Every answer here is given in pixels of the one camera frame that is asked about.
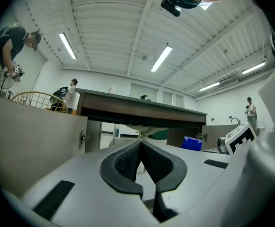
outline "hand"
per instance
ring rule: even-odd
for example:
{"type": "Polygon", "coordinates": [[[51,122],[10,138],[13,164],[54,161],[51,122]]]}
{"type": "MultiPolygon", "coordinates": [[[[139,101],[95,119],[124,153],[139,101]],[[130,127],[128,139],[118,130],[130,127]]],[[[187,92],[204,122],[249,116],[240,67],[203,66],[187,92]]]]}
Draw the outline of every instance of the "hand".
{"type": "Polygon", "coordinates": [[[11,71],[10,72],[10,77],[12,78],[12,80],[14,80],[15,82],[20,82],[20,77],[18,75],[17,72],[11,71]]]}

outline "blue container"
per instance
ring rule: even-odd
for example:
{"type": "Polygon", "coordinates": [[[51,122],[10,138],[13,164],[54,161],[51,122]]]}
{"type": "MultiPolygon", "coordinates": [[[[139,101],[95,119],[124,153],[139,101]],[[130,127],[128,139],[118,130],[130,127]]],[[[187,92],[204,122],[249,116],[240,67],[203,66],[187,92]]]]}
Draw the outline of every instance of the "blue container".
{"type": "Polygon", "coordinates": [[[202,144],[203,144],[203,142],[201,140],[185,136],[181,148],[195,150],[195,151],[201,151],[202,144]]]}

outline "white wall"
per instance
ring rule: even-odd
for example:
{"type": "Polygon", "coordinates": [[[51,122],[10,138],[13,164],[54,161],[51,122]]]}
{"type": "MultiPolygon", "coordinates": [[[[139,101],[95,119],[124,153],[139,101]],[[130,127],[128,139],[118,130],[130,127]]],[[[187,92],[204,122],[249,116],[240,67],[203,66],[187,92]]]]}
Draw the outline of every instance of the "white wall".
{"type": "Polygon", "coordinates": [[[53,94],[59,89],[57,85],[60,81],[61,66],[61,63],[47,60],[35,81],[33,90],[53,94]]]}
{"type": "Polygon", "coordinates": [[[229,116],[236,117],[240,119],[241,122],[246,122],[247,117],[245,115],[245,109],[248,105],[247,97],[251,97],[253,104],[257,107],[258,127],[265,127],[266,129],[273,128],[270,114],[258,94],[258,91],[265,82],[266,79],[199,100],[199,111],[208,114],[207,125],[231,124],[229,116]]]}
{"type": "MultiPolygon", "coordinates": [[[[52,94],[60,87],[69,87],[70,81],[73,78],[76,78],[78,81],[77,88],[107,93],[109,89],[115,85],[117,95],[130,96],[131,84],[142,84],[140,81],[118,76],[79,70],[60,70],[59,68],[56,68],[56,66],[53,66],[51,61],[47,63],[37,79],[35,86],[36,91],[52,94]]],[[[156,87],[156,89],[159,88],[158,86],[151,85],[150,83],[144,83],[144,86],[151,88],[156,87]]],[[[163,88],[163,91],[168,91],[170,93],[175,92],[166,88],[163,88]]],[[[185,108],[197,111],[197,102],[192,97],[180,94],[178,92],[175,93],[184,97],[185,108]]],[[[79,97],[77,96],[73,109],[76,109],[78,100],[79,97]]]]}
{"type": "MultiPolygon", "coordinates": [[[[9,8],[0,19],[0,29],[17,22],[12,9],[9,8]]],[[[21,77],[21,82],[15,83],[10,90],[17,93],[31,91],[45,61],[46,58],[39,51],[24,46],[23,50],[15,57],[14,62],[22,67],[25,75],[21,77]]]]}

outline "ceiling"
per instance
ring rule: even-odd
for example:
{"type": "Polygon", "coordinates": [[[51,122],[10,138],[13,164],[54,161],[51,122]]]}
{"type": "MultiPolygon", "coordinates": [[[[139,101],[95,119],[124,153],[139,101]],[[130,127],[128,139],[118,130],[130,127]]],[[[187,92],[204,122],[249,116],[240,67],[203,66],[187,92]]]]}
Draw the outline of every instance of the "ceiling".
{"type": "Polygon", "coordinates": [[[179,18],[161,8],[162,0],[18,1],[43,35],[41,53],[59,60],[64,69],[139,79],[202,97],[204,86],[256,80],[275,67],[268,22],[250,0],[182,10],[179,18]],[[63,46],[62,32],[77,60],[63,46]],[[151,72],[167,43],[173,51],[151,72]],[[263,60],[267,63],[261,70],[242,76],[263,60]]]}

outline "white shirt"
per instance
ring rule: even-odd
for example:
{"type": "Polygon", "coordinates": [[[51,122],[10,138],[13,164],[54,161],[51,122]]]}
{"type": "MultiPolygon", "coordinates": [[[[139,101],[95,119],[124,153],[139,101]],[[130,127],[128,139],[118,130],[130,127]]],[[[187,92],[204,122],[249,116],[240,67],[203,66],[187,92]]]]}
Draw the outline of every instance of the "white shirt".
{"type": "Polygon", "coordinates": [[[75,103],[75,98],[76,98],[76,92],[75,92],[75,86],[71,86],[67,96],[66,96],[66,101],[65,104],[67,105],[68,108],[73,109],[74,103],[75,103]]]}
{"type": "Polygon", "coordinates": [[[249,105],[249,108],[246,109],[246,114],[248,114],[249,117],[255,117],[256,116],[256,107],[254,106],[254,104],[249,105]]]}

